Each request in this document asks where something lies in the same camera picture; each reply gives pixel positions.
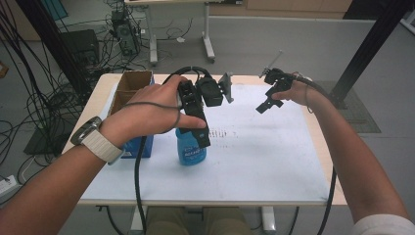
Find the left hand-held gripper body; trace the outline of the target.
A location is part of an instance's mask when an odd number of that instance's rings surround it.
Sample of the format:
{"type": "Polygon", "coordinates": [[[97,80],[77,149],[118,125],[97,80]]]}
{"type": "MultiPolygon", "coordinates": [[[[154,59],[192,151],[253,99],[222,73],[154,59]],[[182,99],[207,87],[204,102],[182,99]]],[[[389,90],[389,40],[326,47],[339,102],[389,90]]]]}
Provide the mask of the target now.
{"type": "Polygon", "coordinates": [[[231,94],[232,73],[226,72],[218,81],[205,75],[193,83],[191,80],[181,82],[178,86],[180,107],[187,116],[205,119],[204,106],[221,106],[223,99],[228,103],[234,101],[231,94]]]}

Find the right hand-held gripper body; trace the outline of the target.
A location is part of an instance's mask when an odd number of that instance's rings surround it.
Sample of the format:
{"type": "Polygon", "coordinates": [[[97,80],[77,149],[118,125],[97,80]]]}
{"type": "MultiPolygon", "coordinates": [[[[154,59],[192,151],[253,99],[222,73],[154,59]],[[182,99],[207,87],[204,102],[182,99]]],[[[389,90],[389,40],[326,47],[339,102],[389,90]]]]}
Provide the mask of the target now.
{"type": "Polygon", "coordinates": [[[287,91],[291,88],[293,78],[290,74],[274,68],[274,64],[282,56],[283,51],[279,50],[276,57],[265,66],[258,76],[264,78],[264,82],[271,85],[275,92],[287,91]]]}

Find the blue plastic bottle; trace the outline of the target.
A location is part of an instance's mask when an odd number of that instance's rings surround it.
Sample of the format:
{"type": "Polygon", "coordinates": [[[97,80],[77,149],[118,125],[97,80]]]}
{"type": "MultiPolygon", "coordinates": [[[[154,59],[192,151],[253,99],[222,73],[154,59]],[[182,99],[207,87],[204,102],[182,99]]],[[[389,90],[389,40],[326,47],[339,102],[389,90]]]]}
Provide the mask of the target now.
{"type": "Polygon", "coordinates": [[[175,130],[177,138],[177,154],[182,165],[197,165],[207,156],[207,149],[200,148],[196,138],[190,131],[182,133],[175,130]]]}

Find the blue cardboard box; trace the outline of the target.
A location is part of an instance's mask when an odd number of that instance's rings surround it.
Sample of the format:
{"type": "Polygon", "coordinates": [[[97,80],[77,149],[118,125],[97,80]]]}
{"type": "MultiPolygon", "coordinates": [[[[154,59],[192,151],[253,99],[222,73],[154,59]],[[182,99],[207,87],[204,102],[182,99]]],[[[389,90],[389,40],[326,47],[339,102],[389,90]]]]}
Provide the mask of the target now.
{"type": "MultiPolygon", "coordinates": [[[[118,85],[115,86],[113,100],[108,111],[112,115],[119,111],[141,88],[153,84],[153,73],[149,70],[130,70],[122,74],[118,85]]],[[[123,145],[123,159],[136,159],[141,149],[141,137],[136,137],[123,145]]]]}

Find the person's right hand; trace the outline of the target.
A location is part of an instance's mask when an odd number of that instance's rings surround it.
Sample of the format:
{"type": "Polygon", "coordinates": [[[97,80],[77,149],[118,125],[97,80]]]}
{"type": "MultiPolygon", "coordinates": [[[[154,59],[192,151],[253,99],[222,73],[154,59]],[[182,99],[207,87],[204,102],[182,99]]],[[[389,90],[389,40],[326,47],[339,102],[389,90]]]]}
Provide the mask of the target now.
{"type": "Polygon", "coordinates": [[[272,95],[273,100],[291,100],[297,104],[313,108],[315,104],[323,99],[323,96],[309,85],[294,81],[292,87],[287,91],[281,91],[272,95]]]}

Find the person's left hand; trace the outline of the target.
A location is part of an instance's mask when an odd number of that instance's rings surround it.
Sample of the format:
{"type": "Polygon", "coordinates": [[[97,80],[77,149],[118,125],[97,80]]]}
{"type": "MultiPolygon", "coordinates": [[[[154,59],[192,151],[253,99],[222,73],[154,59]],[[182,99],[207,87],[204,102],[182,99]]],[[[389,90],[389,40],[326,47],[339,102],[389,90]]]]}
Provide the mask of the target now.
{"type": "Polygon", "coordinates": [[[187,78],[174,75],[165,84],[153,84],[138,90],[128,106],[103,121],[100,132],[121,147],[132,138],[165,133],[174,127],[206,127],[204,120],[183,115],[178,110],[177,87],[182,81],[187,81],[187,78]]]}

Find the white background desk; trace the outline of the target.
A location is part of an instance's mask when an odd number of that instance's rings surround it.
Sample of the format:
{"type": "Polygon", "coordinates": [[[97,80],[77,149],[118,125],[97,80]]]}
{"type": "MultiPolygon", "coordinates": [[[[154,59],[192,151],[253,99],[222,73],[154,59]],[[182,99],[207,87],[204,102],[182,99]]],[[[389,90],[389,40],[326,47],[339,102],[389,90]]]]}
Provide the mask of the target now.
{"type": "Polygon", "coordinates": [[[144,12],[149,36],[149,63],[155,66],[159,61],[158,39],[155,34],[153,21],[155,19],[204,19],[202,41],[207,59],[215,61],[215,54],[209,37],[209,6],[224,0],[123,0],[126,5],[140,8],[144,12]]]}

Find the white table mat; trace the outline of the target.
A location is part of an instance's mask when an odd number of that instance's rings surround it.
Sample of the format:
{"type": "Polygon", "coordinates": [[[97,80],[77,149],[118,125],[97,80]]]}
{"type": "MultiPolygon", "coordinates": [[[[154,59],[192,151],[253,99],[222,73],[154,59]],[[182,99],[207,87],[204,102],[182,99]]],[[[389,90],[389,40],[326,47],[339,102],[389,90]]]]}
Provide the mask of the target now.
{"type": "Polygon", "coordinates": [[[235,84],[234,101],[205,110],[210,145],[199,164],[184,166],[173,132],[154,138],[152,155],[105,166],[84,201],[147,205],[322,205],[329,186],[299,105],[264,114],[266,86],[235,84]]]}

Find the person's right leg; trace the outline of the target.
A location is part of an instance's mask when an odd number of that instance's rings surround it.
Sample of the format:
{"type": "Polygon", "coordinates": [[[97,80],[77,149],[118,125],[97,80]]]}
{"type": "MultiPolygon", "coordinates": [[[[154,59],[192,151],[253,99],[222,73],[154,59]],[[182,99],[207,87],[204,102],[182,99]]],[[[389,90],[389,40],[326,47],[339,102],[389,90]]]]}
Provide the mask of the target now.
{"type": "Polygon", "coordinates": [[[254,235],[239,208],[204,208],[206,235],[254,235]]]}

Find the person's leg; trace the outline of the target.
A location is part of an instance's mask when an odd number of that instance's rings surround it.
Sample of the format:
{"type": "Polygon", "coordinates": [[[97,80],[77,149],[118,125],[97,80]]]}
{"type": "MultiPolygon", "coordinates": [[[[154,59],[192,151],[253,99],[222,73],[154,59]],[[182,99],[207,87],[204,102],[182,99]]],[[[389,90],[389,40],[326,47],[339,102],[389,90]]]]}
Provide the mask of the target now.
{"type": "Polygon", "coordinates": [[[150,207],[146,224],[146,235],[189,235],[183,208],[150,207]]]}
{"type": "Polygon", "coordinates": [[[239,208],[204,208],[206,235],[254,235],[239,208]]]}

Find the person's left leg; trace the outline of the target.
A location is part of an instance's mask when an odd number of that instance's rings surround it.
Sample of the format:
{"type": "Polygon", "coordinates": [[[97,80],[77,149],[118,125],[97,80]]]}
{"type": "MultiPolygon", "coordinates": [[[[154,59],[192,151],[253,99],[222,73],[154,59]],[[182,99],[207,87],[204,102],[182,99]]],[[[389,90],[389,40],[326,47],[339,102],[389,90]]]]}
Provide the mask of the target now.
{"type": "Polygon", "coordinates": [[[189,235],[183,208],[150,207],[146,224],[146,235],[189,235]]]}

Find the black computer tower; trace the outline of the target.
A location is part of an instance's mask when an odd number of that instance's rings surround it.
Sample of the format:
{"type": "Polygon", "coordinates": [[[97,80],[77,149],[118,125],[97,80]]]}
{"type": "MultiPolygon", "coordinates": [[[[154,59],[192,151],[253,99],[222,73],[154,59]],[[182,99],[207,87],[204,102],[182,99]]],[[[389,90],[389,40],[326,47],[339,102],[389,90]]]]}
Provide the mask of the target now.
{"type": "Polygon", "coordinates": [[[137,54],[138,41],[136,31],[129,21],[127,12],[125,10],[112,11],[111,20],[121,53],[124,56],[137,54]]]}

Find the white sleeve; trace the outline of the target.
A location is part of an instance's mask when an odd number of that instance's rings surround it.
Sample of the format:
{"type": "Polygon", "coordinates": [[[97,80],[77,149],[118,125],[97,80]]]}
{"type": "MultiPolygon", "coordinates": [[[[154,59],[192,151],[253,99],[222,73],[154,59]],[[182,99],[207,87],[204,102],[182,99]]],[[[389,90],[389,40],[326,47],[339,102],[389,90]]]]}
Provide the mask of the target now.
{"type": "Polygon", "coordinates": [[[373,214],[358,220],[350,235],[415,235],[415,224],[394,214],[373,214]]]}

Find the white power strip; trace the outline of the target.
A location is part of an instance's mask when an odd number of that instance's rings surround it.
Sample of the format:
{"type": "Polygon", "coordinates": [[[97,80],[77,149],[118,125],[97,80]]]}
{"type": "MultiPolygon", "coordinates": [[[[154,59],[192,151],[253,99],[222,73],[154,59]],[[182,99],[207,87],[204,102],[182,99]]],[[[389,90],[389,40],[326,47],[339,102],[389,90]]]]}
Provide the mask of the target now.
{"type": "Polygon", "coordinates": [[[14,175],[10,175],[5,179],[0,180],[0,197],[7,195],[18,187],[19,184],[14,175]]]}

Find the black metal stand post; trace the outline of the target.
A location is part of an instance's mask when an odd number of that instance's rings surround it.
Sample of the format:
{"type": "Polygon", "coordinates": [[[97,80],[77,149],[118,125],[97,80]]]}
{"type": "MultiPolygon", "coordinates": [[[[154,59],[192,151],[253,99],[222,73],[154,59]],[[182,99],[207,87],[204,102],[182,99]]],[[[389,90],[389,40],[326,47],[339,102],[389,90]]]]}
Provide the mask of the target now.
{"type": "Polygon", "coordinates": [[[93,89],[84,77],[81,67],[76,64],[58,27],[42,1],[16,0],[16,2],[67,77],[80,102],[86,104],[93,89]]]}
{"type": "Polygon", "coordinates": [[[415,0],[391,0],[385,11],[376,19],[340,79],[330,92],[330,100],[336,108],[343,106],[348,92],[363,74],[412,4],[415,4],[415,0]]]}

